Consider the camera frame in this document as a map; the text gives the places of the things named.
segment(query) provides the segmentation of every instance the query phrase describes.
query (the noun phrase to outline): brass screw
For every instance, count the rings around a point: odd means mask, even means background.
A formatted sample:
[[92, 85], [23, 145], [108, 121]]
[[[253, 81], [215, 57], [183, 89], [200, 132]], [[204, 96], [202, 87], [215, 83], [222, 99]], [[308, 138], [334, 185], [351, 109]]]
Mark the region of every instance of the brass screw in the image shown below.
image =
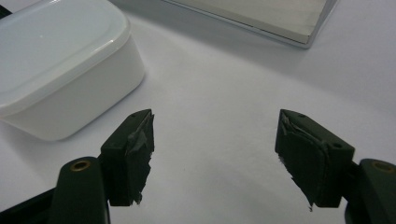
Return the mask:
[[372, 165], [374, 166], [375, 169], [388, 173], [388, 174], [393, 174], [395, 173], [395, 168], [386, 162], [382, 161], [373, 161]]
[[73, 172], [80, 172], [87, 169], [90, 166], [91, 166], [90, 161], [76, 161], [75, 163], [73, 163], [73, 165], [70, 166], [70, 170]]

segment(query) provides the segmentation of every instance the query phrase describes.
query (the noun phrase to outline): white plastic container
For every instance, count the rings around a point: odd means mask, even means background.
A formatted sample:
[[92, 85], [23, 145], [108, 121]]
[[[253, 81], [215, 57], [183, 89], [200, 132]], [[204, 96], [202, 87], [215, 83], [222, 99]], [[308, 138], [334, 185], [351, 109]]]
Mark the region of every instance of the white plastic container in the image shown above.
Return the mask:
[[129, 21], [107, 0], [44, 0], [0, 20], [0, 119], [38, 138], [75, 133], [143, 76]]

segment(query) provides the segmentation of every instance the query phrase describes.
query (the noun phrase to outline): black plastic part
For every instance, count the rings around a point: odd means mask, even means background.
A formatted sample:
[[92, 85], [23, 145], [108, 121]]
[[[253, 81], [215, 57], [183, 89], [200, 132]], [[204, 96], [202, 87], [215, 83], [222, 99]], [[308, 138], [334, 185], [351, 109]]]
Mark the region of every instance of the black plastic part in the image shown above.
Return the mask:
[[11, 14], [12, 12], [8, 11], [8, 9], [0, 5], [0, 20]]
[[142, 200], [154, 151], [153, 120], [150, 109], [132, 114], [101, 147], [99, 160], [112, 206], [129, 206]]
[[359, 209], [350, 203], [346, 206], [345, 220], [346, 224], [373, 224], [365, 207]]
[[54, 189], [50, 189], [0, 213], [0, 223], [47, 223]]
[[110, 223], [102, 171], [96, 158], [80, 158], [62, 167], [48, 223]]
[[360, 168], [358, 188], [372, 223], [396, 224], [396, 166], [365, 159]]
[[309, 203], [338, 207], [354, 148], [306, 115], [280, 110], [276, 153]]
[[342, 182], [342, 195], [350, 203], [354, 203], [355, 210], [365, 210], [361, 193], [357, 190], [361, 167], [352, 162], [343, 175], [340, 175]]

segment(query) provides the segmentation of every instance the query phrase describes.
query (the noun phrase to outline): white table surface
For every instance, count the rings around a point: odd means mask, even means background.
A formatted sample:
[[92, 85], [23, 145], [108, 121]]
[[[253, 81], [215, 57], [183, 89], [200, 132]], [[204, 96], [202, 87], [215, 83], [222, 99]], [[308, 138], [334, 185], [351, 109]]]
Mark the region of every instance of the white table surface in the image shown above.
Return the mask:
[[311, 213], [279, 162], [280, 108], [346, 140], [355, 162], [396, 162], [395, 1], [340, 0], [309, 50], [160, 0], [124, 2], [144, 81], [59, 142], [1, 122], [0, 211], [53, 188], [65, 163], [98, 156], [127, 115], [146, 108], [156, 148], [143, 202], [111, 207], [112, 223], [345, 223], [345, 201]]

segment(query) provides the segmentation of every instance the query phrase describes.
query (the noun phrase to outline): container lid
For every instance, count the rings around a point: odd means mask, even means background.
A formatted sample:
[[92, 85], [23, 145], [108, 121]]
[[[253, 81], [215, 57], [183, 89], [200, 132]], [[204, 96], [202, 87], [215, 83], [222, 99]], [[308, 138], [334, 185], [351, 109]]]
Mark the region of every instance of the container lid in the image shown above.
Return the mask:
[[43, 0], [0, 20], [0, 118], [59, 90], [122, 47], [128, 19], [107, 0]]

